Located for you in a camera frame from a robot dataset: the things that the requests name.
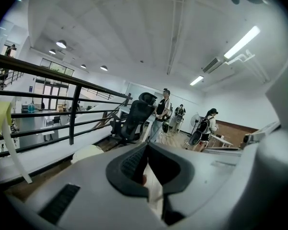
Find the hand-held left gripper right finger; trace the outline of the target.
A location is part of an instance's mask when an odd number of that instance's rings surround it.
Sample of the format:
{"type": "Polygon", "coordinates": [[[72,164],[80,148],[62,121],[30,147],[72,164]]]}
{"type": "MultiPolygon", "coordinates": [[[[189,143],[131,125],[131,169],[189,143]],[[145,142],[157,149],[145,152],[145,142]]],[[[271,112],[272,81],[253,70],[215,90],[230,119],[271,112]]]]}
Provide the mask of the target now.
{"type": "Polygon", "coordinates": [[[241,197],[242,152],[198,153],[147,145],[148,162],[162,186],[159,226],[153,230],[242,230],[237,214],[241,197]]]}

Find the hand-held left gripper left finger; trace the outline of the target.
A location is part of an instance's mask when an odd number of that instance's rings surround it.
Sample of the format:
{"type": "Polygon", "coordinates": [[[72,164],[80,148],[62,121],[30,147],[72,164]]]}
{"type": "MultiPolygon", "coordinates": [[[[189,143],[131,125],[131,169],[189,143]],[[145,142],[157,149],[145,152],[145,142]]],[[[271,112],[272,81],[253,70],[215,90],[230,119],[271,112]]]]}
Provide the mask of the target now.
{"type": "Polygon", "coordinates": [[[35,230],[164,230],[167,225],[154,213],[146,198],[118,192],[106,178],[106,167],[114,158],[136,148],[129,145],[72,164],[32,193],[26,202],[9,195],[14,209],[35,230]],[[46,210],[65,186],[72,194],[50,222],[46,210]]]}

